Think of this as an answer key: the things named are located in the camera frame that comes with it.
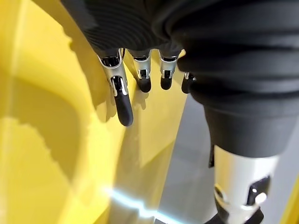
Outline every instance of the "black fingertip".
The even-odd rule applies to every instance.
[[[142,78],[142,79],[138,79],[137,80],[137,84],[139,89],[142,92],[149,92],[151,89],[151,82],[150,82],[150,78]]]
[[[192,83],[192,79],[185,79],[185,77],[183,78],[183,82],[182,82],[182,91],[183,91],[183,93],[186,93],[186,94],[188,94],[188,93],[190,93],[190,91],[189,91],[189,87],[190,87],[190,85],[191,85],[191,83]]]
[[[133,112],[129,95],[118,93],[115,99],[118,119],[124,126],[130,126],[133,123]]]
[[[161,87],[164,90],[168,90],[171,87],[172,79],[171,78],[162,78],[161,77]]]

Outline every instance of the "gray floor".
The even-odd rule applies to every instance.
[[[160,211],[185,224],[201,224],[215,213],[214,169],[208,168],[209,132],[203,107],[187,98]],[[271,195],[262,206],[263,224],[278,224],[299,173],[299,122],[282,155]]]

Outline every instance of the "robotic hand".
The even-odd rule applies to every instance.
[[[261,222],[252,220],[261,217],[260,204],[299,113],[299,1],[62,3],[98,55],[125,126],[133,114],[119,49],[129,49],[144,92],[151,87],[151,49],[160,50],[166,90],[185,49],[178,60],[185,72],[182,90],[205,108],[217,217],[227,224]]]

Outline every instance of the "yellow surface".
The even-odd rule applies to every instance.
[[[299,176],[290,195],[281,224],[299,224]]]
[[[183,75],[162,90],[153,52],[144,94],[126,54],[134,123],[125,128],[95,53],[59,1],[1,0],[0,14],[0,223],[143,223],[103,189],[157,208]]]

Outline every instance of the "white light streak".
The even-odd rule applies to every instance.
[[[131,199],[114,189],[106,189],[106,192],[112,199],[123,204],[124,206],[138,210],[139,216],[142,218],[154,217],[165,224],[184,224],[165,214],[162,214],[161,212],[158,212],[157,210],[147,210],[145,209],[144,203],[142,201]]]

